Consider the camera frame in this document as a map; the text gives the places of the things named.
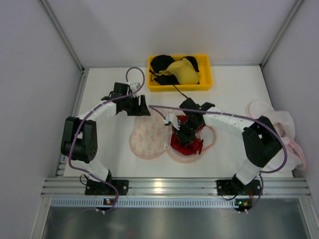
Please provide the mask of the red lace bra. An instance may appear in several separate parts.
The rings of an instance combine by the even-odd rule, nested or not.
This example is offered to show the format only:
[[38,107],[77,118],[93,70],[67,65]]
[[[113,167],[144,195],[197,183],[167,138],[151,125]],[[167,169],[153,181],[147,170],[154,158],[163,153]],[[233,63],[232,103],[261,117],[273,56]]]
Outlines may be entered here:
[[178,115],[177,123],[179,129],[172,127],[170,146],[185,156],[201,154],[204,140],[199,133],[205,127],[203,119],[195,115]]

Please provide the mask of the peach tulip print laundry bag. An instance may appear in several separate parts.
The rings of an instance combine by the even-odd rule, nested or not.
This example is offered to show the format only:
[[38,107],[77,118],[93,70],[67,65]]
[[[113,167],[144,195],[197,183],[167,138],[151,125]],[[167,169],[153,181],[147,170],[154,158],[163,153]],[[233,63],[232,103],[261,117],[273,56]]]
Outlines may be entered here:
[[163,118],[158,113],[151,116],[136,117],[134,128],[129,138],[131,152],[138,158],[151,160],[167,153],[174,161],[191,163],[197,161],[215,143],[216,132],[210,126],[205,126],[196,133],[194,144],[186,150],[172,143],[172,126],[165,126]]

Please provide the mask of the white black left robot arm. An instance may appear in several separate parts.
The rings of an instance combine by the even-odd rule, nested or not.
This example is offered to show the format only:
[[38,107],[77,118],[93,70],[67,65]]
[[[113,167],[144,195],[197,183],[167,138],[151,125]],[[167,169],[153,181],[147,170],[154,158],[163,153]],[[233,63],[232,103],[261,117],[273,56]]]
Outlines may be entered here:
[[139,83],[115,83],[113,90],[88,112],[68,117],[64,123],[61,153],[68,157],[68,165],[85,173],[97,182],[112,181],[111,171],[96,158],[98,127],[120,112],[128,116],[150,116],[145,95],[138,94]]

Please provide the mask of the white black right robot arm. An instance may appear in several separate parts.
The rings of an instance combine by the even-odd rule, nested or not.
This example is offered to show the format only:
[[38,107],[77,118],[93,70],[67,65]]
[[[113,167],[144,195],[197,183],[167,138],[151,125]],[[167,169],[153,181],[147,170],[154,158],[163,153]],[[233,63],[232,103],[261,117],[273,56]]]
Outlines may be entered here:
[[171,146],[182,151],[201,153],[203,140],[199,132],[206,126],[228,132],[243,141],[246,160],[233,176],[237,186],[247,186],[283,148],[271,121],[264,116],[258,119],[223,112],[214,104],[195,103],[191,98],[180,106],[183,114],[177,117],[178,127],[173,128]]

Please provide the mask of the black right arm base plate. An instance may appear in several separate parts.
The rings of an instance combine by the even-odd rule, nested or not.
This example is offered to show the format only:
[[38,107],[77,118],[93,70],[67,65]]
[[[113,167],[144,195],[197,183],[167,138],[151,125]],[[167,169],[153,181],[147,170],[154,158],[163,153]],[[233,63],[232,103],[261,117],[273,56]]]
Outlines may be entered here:
[[221,197],[234,196],[258,196],[262,190],[260,180],[254,179],[247,185],[242,184],[239,180],[221,179],[216,181],[217,194]]

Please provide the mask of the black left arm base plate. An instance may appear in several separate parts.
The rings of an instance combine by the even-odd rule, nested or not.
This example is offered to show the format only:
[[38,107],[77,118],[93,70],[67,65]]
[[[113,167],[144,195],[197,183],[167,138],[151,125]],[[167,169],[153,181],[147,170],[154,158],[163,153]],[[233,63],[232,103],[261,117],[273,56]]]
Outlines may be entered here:
[[[128,193],[128,180],[113,180],[111,183],[118,191],[120,196],[125,196]],[[116,195],[115,190],[102,182],[88,180],[85,187],[85,195],[102,196],[102,195]]]

